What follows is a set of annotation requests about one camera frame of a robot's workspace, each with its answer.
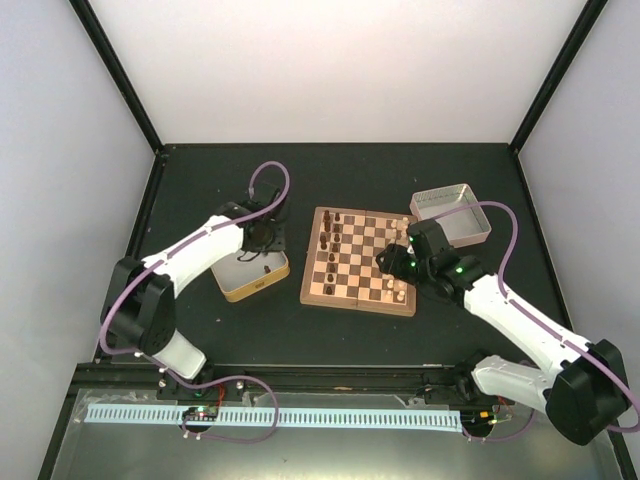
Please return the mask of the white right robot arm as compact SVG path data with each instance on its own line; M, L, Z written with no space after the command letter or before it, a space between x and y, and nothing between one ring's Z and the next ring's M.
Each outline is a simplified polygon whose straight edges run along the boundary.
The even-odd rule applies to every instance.
M454 379L457 396L479 402L506 397L547 416L577 444L613 429L639 399L630 390L621 352L593 343L532 307L476 257L460 255L441 225L409 226L407 245L392 243L376 257L380 271L414 286L429 285L442 297L485 321L531 360L526 366L488 355Z

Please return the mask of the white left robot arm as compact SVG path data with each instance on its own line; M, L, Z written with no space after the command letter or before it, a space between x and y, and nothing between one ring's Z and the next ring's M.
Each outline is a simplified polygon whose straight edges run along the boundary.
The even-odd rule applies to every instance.
M180 376L193 399L214 388L206 355L176 326L176 300L201 274L213 275L223 296L237 302L289 273L284 253L286 194L260 183L248 199L228 202L185 239L142 260L116 263L101 315L101 334L112 334Z

